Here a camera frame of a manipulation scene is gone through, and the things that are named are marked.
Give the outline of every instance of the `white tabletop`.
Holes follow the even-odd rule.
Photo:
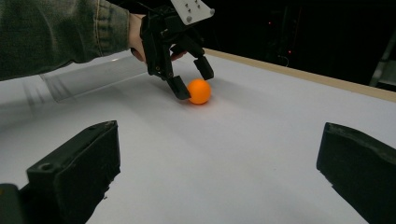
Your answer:
[[[0,183],[23,187],[36,161],[114,119],[121,173],[88,223],[366,223],[316,169],[324,124],[395,147],[396,104],[206,57],[205,105],[147,74],[59,103],[38,76],[0,82]],[[174,62],[186,84],[192,61]]]

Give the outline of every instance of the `dark background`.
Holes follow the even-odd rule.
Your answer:
[[[205,48],[368,85],[396,28],[396,0],[340,2],[204,0],[216,13],[195,27]]]

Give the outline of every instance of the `orange ball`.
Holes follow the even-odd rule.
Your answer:
[[[190,92],[191,98],[189,99],[195,105],[201,105],[206,103],[211,94],[210,85],[203,79],[194,79],[187,86],[187,90]]]

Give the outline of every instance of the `robotic hand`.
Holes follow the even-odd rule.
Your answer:
[[[170,50],[175,54],[187,51],[196,60],[196,67],[204,80],[214,76],[204,56],[203,39],[193,28],[196,22],[214,15],[215,11],[200,0],[172,0],[169,6],[151,9],[142,20],[140,36],[146,54],[148,73],[166,80],[175,96],[189,99],[190,93],[181,77],[175,76]]]

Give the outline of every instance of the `person's arm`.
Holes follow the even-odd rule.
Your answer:
[[[0,80],[129,48],[138,49],[144,61],[140,22],[105,0],[1,0]]]

